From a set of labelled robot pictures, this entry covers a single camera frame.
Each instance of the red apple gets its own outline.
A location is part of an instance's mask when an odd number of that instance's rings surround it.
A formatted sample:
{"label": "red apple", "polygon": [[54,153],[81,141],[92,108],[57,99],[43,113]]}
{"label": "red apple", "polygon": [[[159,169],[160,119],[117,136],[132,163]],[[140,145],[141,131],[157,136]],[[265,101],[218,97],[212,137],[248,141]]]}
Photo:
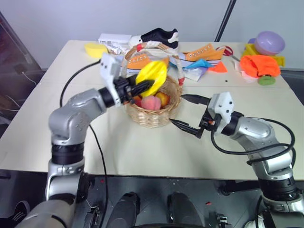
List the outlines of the red apple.
{"label": "red apple", "polygon": [[133,97],[134,101],[135,101],[135,104],[138,106],[138,107],[142,107],[142,99],[139,97],[139,96],[135,96]]}

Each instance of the black cable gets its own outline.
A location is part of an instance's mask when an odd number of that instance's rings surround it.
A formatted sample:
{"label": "black cable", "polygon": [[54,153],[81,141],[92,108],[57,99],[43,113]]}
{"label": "black cable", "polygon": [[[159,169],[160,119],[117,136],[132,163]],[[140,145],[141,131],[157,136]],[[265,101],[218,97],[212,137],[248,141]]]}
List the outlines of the black cable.
{"label": "black cable", "polygon": [[101,146],[99,144],[99,141],[98,141],[98,138],[97,138],[97,135],[93,129],[93,127],[91,125],[89,125],[90,129],[92,130],[93,132],[93,135],[95,137],[95,140],[96,140],[96,143],[97,143],[97,146],[98,146],[98,149],[100,151],[100,154],[101,154],[101,158],[103,160],[103,166],[104,166],[104,183],[105,183],[105,204],[104,204],[104,211],[103,211],[103,215],[101,217],[101,222],[100,222],[100,226],[99,227],[102,227],[103,225],[103,222],[104,222],[104,219],[105,219],[105,212],[106,212],[106,209],[108,208],[108,195],[109,195],[109,188],[108,188],[108,177],[107,177],[107,174],[106,174],[106,167],[105,167],[105,158],[104,158],[104,153],[102,152],[101,150]]}
{"label": "black cable", "polygon": [[97,62],[94,62],[94,63],[91,63],[83,68],[81,68],[80,70],[78,70],[76,73],[74,73],[70,78],[69,80],[66,82],[65,86],[63,87],[62,89],[62,92],[61,92],[61,95],[60,95],[60,107],[62,107],[62,100],[63,100],[63,95],[65,94],[66,92],[66,89],[68,87],[68,85],[71,83],[71,81],[74,79],[74,77],[76,77],[79,73],[81,73],[82,71],[84,71],[85,69],[88,69],[89,67],[92,67],[96,64],[100,63],[100,60],[98,60]]}
{"label": "black cable", "polygon": [[256,219],[255,219],[256,228],[258,228],[258,210],[260,208],[261,201],[262,201],[262,196],[260,196],[260,198],[258,198],[258,201],[257,201],[257,204],[256,204]]}
{"label": "black cable", "polygon": [[[70,78],[69,80],[67,81],[67,83],[65,84],[65,86],[63,87],[63,90],[61,92],[61,95],[60,95],[60,102],[59,102],[59,105],[60,107],[62,107],[62,102],[63,102],[63,96],[65,94],[65,91],[68,87],[68,85],[71,83],[71,81],[79,74],[81,73],[82,71],[84,71],[85,69],[89,68],[89,67],[92,67],[96,64],[99,64],[100,63],[100,60],[98,60],[97,62],[94,62],[94,63],[91,63],[83,68],[81,68],[80,70],[78,70],[76,73],[74,73]],[[106,213],[106,210],[107,210],[107,207],[108,207],[108,195],[109,195],[109,188],[108,188],[108,177],[107,177],[107,173],[106,173],[106,167],[105,167],[105,158],[104,158],[104,153],[101,149],[101,146],[99,144],[99,141],[98,141],[98,138],[97,138],[97,135],[93,129],[93,127],[91,125],[89,125],[94,137],[95,137],[95,140],[96,140],[96,143],[97,143],[97,146],[98,146],[98,149],[100,151],[100,154],[101,154],[101,158],[102,158],[102,161],[103,161],[103,166],[104,166],[104,183],[105,183],[105,203],[104,203],[104,211],[103,211],[103,214],[102,214],[102,218],[101,218],[101,222],[100,222],[100,226],[99,227],[102,227],[103,225],[103,222],[104,222],[104,219],[105,219],[105,213]]]}
{"label": "black cable", "polygon": [[294,148],[292,148],[291,150],[293,152],[293,158],[291,160],[291,166],[294,168],[294,166],[295,166],[295,159],[296,159],[296,152],[295,152]]}
{"label": "black cable", "polygon": [[273,122],[273,123],[276,123],[280,126],[282,126],[283,128],[285,128],[290,136],[291,136],[291,142],[290,144],[287,144],[287,143],[277,143],[277,144],[273,144],[273,145],[269,145],[269,146],[265,146],[265,147],[262,147],[262,148],[259,148],[259,149],[255,149],[255,150],[251,150],[251,151],[244,151],[244,152],[236,152],[236,151],[227,151],[227,150],[224,150],[222,148],[220,148],[216,142],[215,142],[215,139],[214,139],[214,131],[211,132],[211,142],[213,144],[213,146],[218,149],[219,151],[221,151],[222,153],[226,153],[226,154],[233,154],[233,155],[249,155],[249,154],[254,154],[254,153],[258,153],[258,152],[261,152],[261,151],[264,151],[264,150],[268,150],[268,149],[271,149],[271,148],[275,148],[275,147],[279,147],[279,146],[286,146],[287,148],[284,149],[282,152],[280,153],[277,153],[277,154],[274,154],[274,155],[271,155],[271,156],[268,156],[268,157],[264,157],[264,158],[259,158],[259,159],[253,159],[253,160],[249,160],[247,161],[247,164],[248,165],[251,165],[252,163],[255,163],[255,162],[261,162],[261,161],[266,161],[268,159],[272,159],[272,158],[276,158],[276,157],[279,157],[287,152],[289,152],[290,150],[292,150],[293,152],[293,165],[295,164],[295,149],[293,148],[294,147],[294,143],[295,143],[295,135],[294,133],[292,132],[292,130],[290,130],[289,127],[287,127],[285,124],[281,123],[281,122],[278,122],[276,120],[271,120],[271,119],[265,119],[265,118],[260,118],[260,119],[263,119],[265,121],[269,121],[269,122]]}

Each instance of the yellow sponge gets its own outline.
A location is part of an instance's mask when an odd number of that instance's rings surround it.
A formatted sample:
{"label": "yellow sponge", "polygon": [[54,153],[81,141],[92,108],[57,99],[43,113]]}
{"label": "yellow sponge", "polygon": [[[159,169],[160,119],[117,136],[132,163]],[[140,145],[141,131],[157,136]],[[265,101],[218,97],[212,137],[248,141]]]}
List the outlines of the yellow sponge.
{"label": "yellow sponge", "polygon": [[[254,56],[254,55],[260,55],[257,50],[255,49],[254,44],[245,44],[245,51],[242,55],[243,56]],[[284,56],[270,56],[273,58],[279,66],[285,67],[285,57]]]}
{"label": "yellow sponge", "polygon": [[106,46],[97,43],[87,43],[85,44],[86,53],[93,58],[101,58],[103,53],[108,53]]}

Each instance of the peach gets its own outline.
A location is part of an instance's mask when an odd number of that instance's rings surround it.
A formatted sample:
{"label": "peach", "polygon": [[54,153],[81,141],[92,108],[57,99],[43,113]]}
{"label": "peach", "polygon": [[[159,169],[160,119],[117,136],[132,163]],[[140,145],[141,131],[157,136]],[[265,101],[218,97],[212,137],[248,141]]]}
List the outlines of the peach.
{"label": "peach", "polygon": [[142,108],[147,110],[160,110],[161,100],[155,96],[147,96],[142,99]]}
{"label": "peach", "polygon": [[166,95],[165,93],[158,92],[156,95],[161,100],[161,107],[163,108],[164,106],[168,105],[170,102],[170,97]]}

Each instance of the black pole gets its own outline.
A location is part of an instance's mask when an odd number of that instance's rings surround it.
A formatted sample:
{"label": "black pole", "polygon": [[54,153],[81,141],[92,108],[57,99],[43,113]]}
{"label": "black pole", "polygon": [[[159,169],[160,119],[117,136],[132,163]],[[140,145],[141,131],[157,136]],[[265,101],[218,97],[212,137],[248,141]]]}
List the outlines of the black pole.
{"label": "black pole", "polygon": [[221,25],[219,27],[218,34],[215,37],[214,42],[219,42],[220,41],[220,39],[221,39],[221,37],[223,35],[223,32],[225,30],[225,27],[227,25],[227,22],[228,22],[228,20],[230,18],[230,14],[231,14],[231,12],[233,10],[233,7],[236,4],[236,1],[237,0],[230,0],[229,5],[228,5],[227,10],[226,10],[226,13],[225,13],[224,18],[222,20],[222,23],[221,23]]}

